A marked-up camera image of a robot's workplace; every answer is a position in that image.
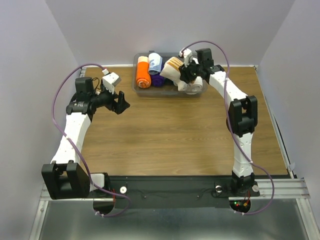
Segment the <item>clear plastic bin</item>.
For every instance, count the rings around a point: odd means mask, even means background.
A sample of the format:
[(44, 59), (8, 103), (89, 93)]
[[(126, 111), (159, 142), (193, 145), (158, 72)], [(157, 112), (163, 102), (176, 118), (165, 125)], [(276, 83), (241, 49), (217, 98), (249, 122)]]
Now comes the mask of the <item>clear plastic bin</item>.
[(176, 97), (176, 98), (198, 98), (202, 93), (206, 92), (208, 89), (208, 84), (203, 80), (202, 91), (197, 94), (187, 94), (186, 92), (178, 91), (178, 87), (174, 85), (163, 85), (162, 87), (155, 87), (151, 85), (149, 88), (140, 88), (136, 84), (136, 72), (137, 72), (137, 63), (138, 57), (146, 56), (148, 57), (153, 51), (137, 53), (133, 59), (133, 70), (132, 70), (132, 81), (131, 87), (132, 90), (140, 97)]

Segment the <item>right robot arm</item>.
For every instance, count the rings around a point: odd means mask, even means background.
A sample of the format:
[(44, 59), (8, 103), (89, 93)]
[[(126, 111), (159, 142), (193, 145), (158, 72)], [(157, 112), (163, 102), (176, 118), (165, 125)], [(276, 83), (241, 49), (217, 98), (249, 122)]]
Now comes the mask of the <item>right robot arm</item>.
[(201, 78), (224, 99), (226, 125), (234, 143), (234, 164), (228, 188), (233, 194), (242, 195), (255, 183), (251, 145), (258, 124), (258, 100), (241, 91), (230, 80), (228, 70), (214, 64), (209, 48), (197, 50), (196, 58), (188, 48), (183, 48), (178, 55), (183, 59), (179, 67), (182, 81), (191, 83)]

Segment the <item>light blue towel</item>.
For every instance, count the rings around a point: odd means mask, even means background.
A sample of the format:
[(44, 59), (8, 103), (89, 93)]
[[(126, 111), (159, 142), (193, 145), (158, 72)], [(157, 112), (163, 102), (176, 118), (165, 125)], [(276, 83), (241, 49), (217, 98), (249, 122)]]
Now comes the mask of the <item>light blue towel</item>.
[(163, 58), (156, 52), (152, 52), (148, 55), (148, 73), (150, 75), (159, 74), (162, 70)]

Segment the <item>yellow striped towel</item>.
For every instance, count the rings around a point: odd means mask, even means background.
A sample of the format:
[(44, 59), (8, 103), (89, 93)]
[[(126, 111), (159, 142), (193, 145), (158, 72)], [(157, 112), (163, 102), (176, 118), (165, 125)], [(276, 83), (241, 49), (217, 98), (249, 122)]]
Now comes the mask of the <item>yellow striped towel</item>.
[(183, 62), (177, 57), (171, 57), (164, 63), (163, 69), (160, 72), (160, 76), (173, 81), (178, 84), (180, 80), (180, 70), (179, 67), (183, 65)]

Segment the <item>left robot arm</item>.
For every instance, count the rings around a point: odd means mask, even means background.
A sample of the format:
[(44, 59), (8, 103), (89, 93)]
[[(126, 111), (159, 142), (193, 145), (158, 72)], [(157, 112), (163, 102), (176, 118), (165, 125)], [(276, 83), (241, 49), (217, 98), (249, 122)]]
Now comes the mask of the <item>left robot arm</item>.
[(96, 110), (101, 107), (117, 115), (130, 107), (122, 91), (116, 92), (121, 78), (114, 72), (102, 77), (100, 92), (96, 92), (91, 77), (75, 80), (75, 94), (66, 107), (66, 124), (62, 138), (49, 164), (42, 166), (41, 174), (53, 200), (86, 198), (94, 190), (100, 197), (111, 193), (111, 184), (104, 173), (98, 174), (94, 184), (88, 165), (81, 154), (86, 132)]

